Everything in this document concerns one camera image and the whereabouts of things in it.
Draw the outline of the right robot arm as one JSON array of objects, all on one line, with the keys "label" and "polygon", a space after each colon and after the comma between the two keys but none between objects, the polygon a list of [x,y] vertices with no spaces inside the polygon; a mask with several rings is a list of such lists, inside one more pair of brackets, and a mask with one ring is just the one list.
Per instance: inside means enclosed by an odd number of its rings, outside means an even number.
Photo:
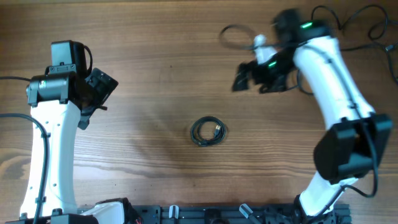
[{"label": "right robot arm", "polygon": [[338,39],[325,21],[301,18],[286,9],[274,18],[276,44],[257,35],[248,47],[252,62],[238,67],[233,91],[249,80],[261,93],[287,91],[287,76],[298,70],[321,109],[326,132],[313,152],[316,173],[292,205],[291,223],[338,223],[334,205],[345,190],[368,173],[378,174],[392,120],[377,114],[358,90],[341,55]]}]

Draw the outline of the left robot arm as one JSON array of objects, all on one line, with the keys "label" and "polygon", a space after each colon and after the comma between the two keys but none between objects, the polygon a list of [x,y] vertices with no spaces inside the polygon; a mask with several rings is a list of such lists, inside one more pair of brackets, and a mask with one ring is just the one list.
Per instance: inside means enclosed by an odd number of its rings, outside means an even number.
[{"label": "left robot arm", "polygon": [[87,46],[64,40],[51,44],[52,64],[26,88],[33,123],[32,157],[27,191],[18,223],[124,223],[124,205],[105,202],[78,213],[73,188],[77,129],[86,129],[91,115],[118,82],[93,68]]}]

